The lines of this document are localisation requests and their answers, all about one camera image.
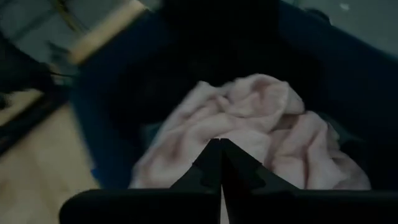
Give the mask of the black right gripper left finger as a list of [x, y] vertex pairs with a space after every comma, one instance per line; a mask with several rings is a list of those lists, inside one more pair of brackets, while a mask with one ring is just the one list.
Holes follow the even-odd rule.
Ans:
[[60, 224], [220, 224], [221, 162], [212, 139], [171, 187], [87, 190], [62, 205]]

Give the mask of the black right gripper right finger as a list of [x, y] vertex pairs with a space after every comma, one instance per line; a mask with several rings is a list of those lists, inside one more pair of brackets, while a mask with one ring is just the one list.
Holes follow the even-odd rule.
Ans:
[[398, 145], [346, 143], [371, 190], [300, 190], [222, 139], [229, 224], [398, 224]]

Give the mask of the pale pink garment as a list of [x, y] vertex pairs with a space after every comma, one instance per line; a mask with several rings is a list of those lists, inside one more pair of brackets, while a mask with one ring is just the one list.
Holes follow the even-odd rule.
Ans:
[[287, 82], [268, 75], [221, 87], [200, 82], [170, 113], [133, 168], [132, 188], [174, 184], [213, 138], [227, 138], [300, 189], [368, 190], [366, 173], [339, 135], [307, 111]]

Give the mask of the black garment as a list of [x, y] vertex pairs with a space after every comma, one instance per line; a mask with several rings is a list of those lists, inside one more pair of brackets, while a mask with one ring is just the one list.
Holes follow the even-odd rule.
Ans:
[[163, 0], [196, 77], [220, 82], [277, 67], [279, 0]]

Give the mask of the blue fabric bin white stripes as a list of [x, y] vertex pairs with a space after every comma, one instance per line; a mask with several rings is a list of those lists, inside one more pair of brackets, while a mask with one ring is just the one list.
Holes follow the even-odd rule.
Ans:
[[[199, 81], [160, 9], [145, 12], [84, 60], [72, 92], [101, 185], [126, 188], [142, 156], [140, 129], [160, 123]], [[277, 67], [310, 110], [359, 144], [398, 145], [398, 58], [279, 0]]]

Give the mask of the black aluminium table frame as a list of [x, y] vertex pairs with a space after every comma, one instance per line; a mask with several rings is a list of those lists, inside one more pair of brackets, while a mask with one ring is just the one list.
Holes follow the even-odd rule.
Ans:
[[57, 85], [53, 77], [72, 80], [74, 75], [51, 71], [18, 49], [0, 30], [0, 111], [11, 107], [6, 96], [17, 91], [37, 90], [42, 95], [0, 124], [0, 157], [36, 125], [67, 101], [68, 85]]

